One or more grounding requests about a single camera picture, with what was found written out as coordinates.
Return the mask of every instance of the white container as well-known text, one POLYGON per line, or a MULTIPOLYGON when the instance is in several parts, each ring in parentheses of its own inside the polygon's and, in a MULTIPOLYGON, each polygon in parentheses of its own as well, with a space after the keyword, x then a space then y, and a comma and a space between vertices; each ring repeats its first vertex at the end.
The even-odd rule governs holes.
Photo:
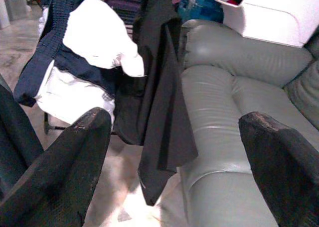
POLYGON ((248 38, 302 47, 319 25, 319 0, 216 1, 223 6, 223 23, 248 38))

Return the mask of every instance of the floor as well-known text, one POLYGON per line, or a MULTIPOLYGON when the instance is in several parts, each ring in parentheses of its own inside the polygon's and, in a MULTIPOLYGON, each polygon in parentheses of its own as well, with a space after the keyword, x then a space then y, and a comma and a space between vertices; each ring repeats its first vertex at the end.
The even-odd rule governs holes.
MULTIPOLYGON (((18 76, 36 47, 41 9, 32 6, 28 18, 0 30, 0 73, 13 90, 18 76)), ((22 107, 44 149, 61 131, 43 131, 43 112, 37 105, 22 107)), ((64 125, 50 118, 51 124, 64 125)), ((173 176, 154 207, 145 204, 137 167, 141 146, 123 143, 112 136, 102 173, 85 219, 85 227, 188 227, 181 194, 180 175, 173 176)))

